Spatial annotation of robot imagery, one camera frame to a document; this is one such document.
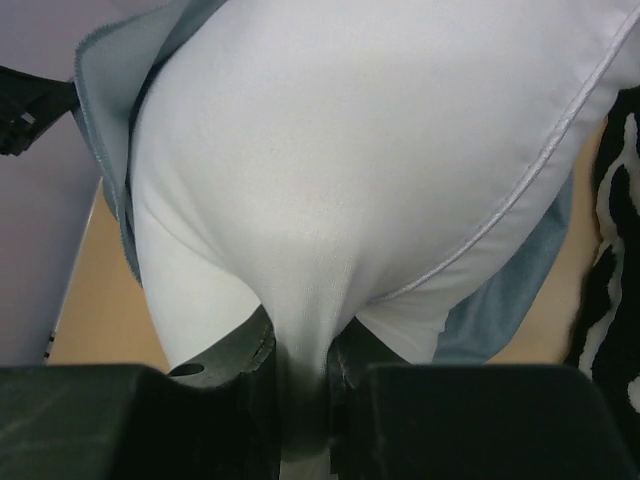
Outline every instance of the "zebra print fabric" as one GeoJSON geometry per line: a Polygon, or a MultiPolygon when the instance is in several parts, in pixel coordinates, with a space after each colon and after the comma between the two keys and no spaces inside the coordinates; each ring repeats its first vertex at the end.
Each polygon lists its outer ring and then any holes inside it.
{"type": "Polygon", "coordinates": [[[595,159],[602,242],[565,363],[600,388],[640,466],[640,87],[621,91],[595,159]]]}

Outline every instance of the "wooden surface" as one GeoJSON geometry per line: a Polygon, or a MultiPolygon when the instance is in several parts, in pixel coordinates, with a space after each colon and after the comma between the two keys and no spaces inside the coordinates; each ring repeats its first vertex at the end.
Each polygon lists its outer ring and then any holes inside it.
{"type": "MultiPolygon", "coordinates": [[[[599,137],[598,132],[585,145],[576,165],[571,226],[562,250],[520,330],[493,362],[552,363],[563,355],[581,279],[597,245],[589,175],[599,137]]],[[[143,292],[129,272],[116,222],[100,190],[49,363],[119,362],[168,368],[143,292]]]]}
{"type": "Polygon", "coordinates": [[[168,369],[100,187],[49,364],[130,362],[168,369]]]}

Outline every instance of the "black object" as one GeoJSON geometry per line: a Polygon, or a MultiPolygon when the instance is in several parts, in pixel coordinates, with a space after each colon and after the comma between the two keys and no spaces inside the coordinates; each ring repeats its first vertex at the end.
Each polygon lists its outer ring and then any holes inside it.
{"type": "Polygon", "coordinates": [[[329,355],[340,480],[637,480],[578,370],[410,366],[361,324],[347,328],[329,355]]]}
{"type": "MultiPolygon", "coordinates": [[[[567,367],[416,367],[357,320],[328,358],[340,480],[637,480],[595,387],[567,367]]],[[[170,376],[0,369],[2,480],[276,480],[275,340],[259,308],[170,376]]]]}
{"type": "Polygon", "coordinates": [[[62,115],[78,106],[73,82],[0,66],[0,155],[20,155],[62,115]]]}
{"type": "Polygon", "coordinates": [[[174,379],[143,366],[0,369],[0,478],[276,480],[274,346],[258,309],[174,379]]]}

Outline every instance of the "clothing seam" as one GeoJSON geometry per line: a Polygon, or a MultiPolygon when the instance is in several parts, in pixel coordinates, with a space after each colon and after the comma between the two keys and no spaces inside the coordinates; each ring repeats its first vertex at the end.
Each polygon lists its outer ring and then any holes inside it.
{"type": "Polygon", "coordinates": [[[586,103],[587,99],[593,93],[598,86],[599,81],[607,72],[611,63],[614,61],[618,53],[620,52],[624,40],[628,37],[633,29],[633,25],[638,22],[638,16],[640,14],[640,5],[637,5],[633,11],[627,15],[620,27],[616,30],[612,37],[612,41],[604,53],[603,58],[596,65],[589,77],[582,83],[582,88],[579,89],[576,95],[569,101],[568,106],[555,123],[553,130],[551,131],[547,142],[544,143],[540,153],[536,160],[527,167],[526,171],[516,183],[514,189],[500,202],[500,205],[488,216],[487,220],[483,221],[480,226],[476,227],[473,233],[463,240],[462,246],[457,247],[453,254],[447,255],[447,258],[439,262],[435,267],[431,268],[427,273],[421,275],[411,283],[406,284],[397,290],[382,296],[376,297],[367,305],[374,305],[382,303],[388,300],[393,300],[405,293],[415,290],[420,285],[424,284],[438,273],[451,266],[462,256],[464,256],[473,246],[475,246],[480,240],[482,240],[499,222],[502,220],[509,210],[516,204],[516,202],[522,197],[522,195],[531,186],[533,181],[538,177],[540,172],[547,165],[549,159],[553,156],[558,146],[564,139],[565,135],[569,131],[569,128],[577,118],[582,107],[586,103]]]}

